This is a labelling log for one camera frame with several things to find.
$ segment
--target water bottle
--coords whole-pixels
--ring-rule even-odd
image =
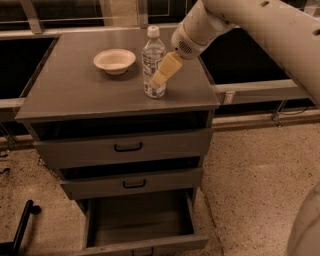
[[[166,48],[161,42],[159,36],[159,27],[148,27],[149,40],[142,48],[144,91],[151,98],[160,98],[166,91],[166,84],[158,87],[151,83],[154,73],[158,70],[161,61],[166,55]]]

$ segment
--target drawer pull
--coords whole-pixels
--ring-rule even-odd
[[[141,182],[136,182],[136,183],[131,183],[131,184],[129,184],[129,183],[127,183],[127,182],[123,182],[123,187],[125,188],[125,189],[130,189],[130,188],[143,188],[145,185],[146,185],[146,183],[147,183],[147,181],[144,179],[143,181],[141,181]]]
[[[153,247],[132,250],[132,256],[152,256],[152,255],[153,255]]]
[[[134,145],[118,145],[114,144],[114,151],[116,152],[129,152],[129,151],[138,151],[142,149],[142,142]]]

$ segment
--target drawer unit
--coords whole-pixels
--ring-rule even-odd
[[[113,138],[37,141],[35,147],[48,168],[61,169],[200,156],[207,152],[211,134],[211,129],[201,129]]]
[[[64,180],[61,182],[61,187],[69,199],[79,200],[196,188],[200,186],[202,174],[202,168],[135,173],[111,177]]]
[[[174,28],[161,30],[169,49]],[[138,59],[119,76],[93,64],[112,48],[138,56],[145,40],[139,29],[61,35],[15,117],[86,215],[78,255],[160,255],[206,244],[190,198],[219,100],[200,61],[185,62],[158,100],[143,92]]]
[[[186,190],[89,200],[83,250],[76,255],[161,255],[201,249]]]

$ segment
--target terrazzo floor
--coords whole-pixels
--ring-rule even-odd
[[[209,242],[178,255],[284,256],[299,206],[320,180],[318,119],[281,128],[215,125],[194,204]],[[30,218],[21,255],[72,255],[81,250],[85,216],[38,160],[33,148],[19,146],[0,159],[0,169],[11,168],[0,175],[0,241],[13,238],[32,199],[42,212]]]

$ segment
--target cabinet top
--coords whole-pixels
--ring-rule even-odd
[[[174,28],[161,28],[161,40],[171,51]],[[122,29],[63,34],[16,115],[21,122],[60,121],[148,113],[210,110],[219,105],[198,59],[167,82],[166,95],[151,99],[144,93],[141,49],[147,30]],[[108,49],[121,48],[136,55],[122,75],[112,76],[93,64]]]

